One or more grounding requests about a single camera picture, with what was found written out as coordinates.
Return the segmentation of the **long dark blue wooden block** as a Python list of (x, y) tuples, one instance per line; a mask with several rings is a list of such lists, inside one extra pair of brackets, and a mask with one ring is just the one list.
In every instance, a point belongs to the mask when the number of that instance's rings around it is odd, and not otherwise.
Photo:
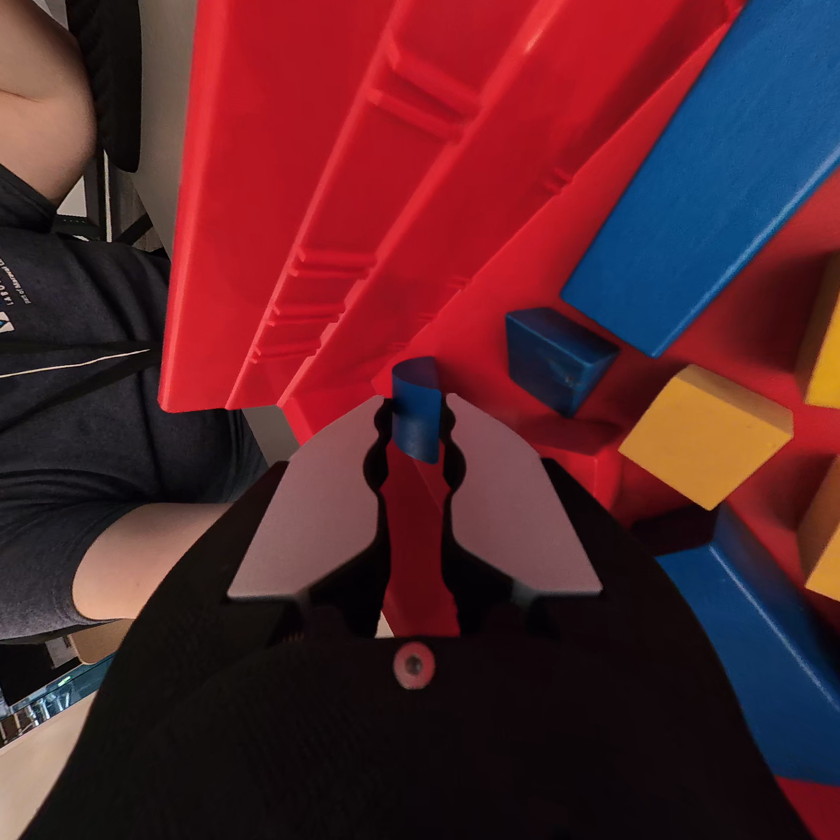
[(561, 299), (662, 355), (833, 173), (839, 2), (748, 2)]

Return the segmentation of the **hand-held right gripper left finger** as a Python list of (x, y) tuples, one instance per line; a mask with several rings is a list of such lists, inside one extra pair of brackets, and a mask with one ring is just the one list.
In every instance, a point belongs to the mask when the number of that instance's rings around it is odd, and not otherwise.
[(301, 446), (268, 505), (230, 599), (308, 599), (310, 589), (366, 550), (377, 532), (364, 459), (380, 440), (375, 395)]

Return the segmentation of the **person's right forearm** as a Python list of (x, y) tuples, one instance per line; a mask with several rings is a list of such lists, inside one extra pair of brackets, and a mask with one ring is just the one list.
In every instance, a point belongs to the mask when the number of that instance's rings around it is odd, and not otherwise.
[(79, 614), (134, 619), (180, 558), (232, 503), (153, 503), (109, 525), (85, 552), (72, 584)]

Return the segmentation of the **blue wooden cylinder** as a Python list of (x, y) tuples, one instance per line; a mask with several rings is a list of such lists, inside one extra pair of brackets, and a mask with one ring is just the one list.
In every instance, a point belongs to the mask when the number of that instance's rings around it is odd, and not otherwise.
[(392, 437), (405, 455), (438, 462), (443, 395), (434, 357), (404, 360), (392, 368)]

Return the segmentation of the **dark teal triangular block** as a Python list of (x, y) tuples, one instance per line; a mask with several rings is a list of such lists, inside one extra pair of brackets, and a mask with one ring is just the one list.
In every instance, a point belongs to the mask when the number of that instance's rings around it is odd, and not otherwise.
[(551, 308), (505, 317), (508, 373), (525, 392), (572, 418), (621, 350)]

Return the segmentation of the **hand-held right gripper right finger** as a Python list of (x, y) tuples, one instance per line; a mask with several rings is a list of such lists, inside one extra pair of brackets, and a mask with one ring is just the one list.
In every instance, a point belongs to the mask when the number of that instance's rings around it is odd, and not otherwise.
[(506, 575), (512, 597), (598, 595), (602, 583), (538, 452), (462, 397), (446, 396), (465, 477), (451, 503), (457, 545)]

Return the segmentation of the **person's left forearm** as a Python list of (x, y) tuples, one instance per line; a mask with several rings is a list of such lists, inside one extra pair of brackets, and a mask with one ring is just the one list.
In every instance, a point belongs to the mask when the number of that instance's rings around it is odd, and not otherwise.
[(35, 2), (1, 2), (1, 163), (59, 206), (97, 149), (76, 39)]

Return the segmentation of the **red plastic bin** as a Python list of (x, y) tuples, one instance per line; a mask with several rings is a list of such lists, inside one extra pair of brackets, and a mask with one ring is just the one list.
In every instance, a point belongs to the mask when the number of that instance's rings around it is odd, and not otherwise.
[[(161, 596), (199, 560), (224, 573), (206, 613), (234, 652), (142, 742), (136, 769), (161, 773), (143, 835), (838, 838), (838, 785), (772, 771), (634, 531), (700, 507), (618, 450), (690, 364), (791, 409), (791, 441), (720, 505), (795, 560), (786, 526), (838, 456), (838, 416), (795, 382), (809, 300), (776, 246), (837, 167), (657, 358), (561, 299), (747, 3), (198, 4), (160, 405), (279, 402), (306, 444), (382, 396), (377, 532), (308, 599), (229, 598), (280, 463), (174, 568)], [(454, 537), (446, 396), (517, 434), (559, 415), (508, 373), (506, 314), (530, 308), (621, 350), (572, 417), (620, 436), (535, 449), (598, 595), (512, 597)], [(424, 356), (435, 465), (392, 437), (392, 368)], [(761, 491), (780, 544), (754, 533)]]

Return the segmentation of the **person's dark navy shirt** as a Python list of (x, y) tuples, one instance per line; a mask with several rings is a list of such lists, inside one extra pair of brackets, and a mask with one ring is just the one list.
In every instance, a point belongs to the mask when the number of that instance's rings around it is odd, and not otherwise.
[(92, 624), (85, 553), (152, 503), (236, 501), (268, 465), (241, 412), (158, 403), (170, 261), (54, 231), (2, 168), (2, 642)]

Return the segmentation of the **small blue wooden block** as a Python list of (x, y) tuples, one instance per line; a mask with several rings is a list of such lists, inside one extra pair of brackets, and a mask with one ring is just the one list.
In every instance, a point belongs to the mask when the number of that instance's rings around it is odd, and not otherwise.
[(838, 646), (767, 549), (727, 505), (634, 531), (703, 626), (772, 771), (837, 786)]

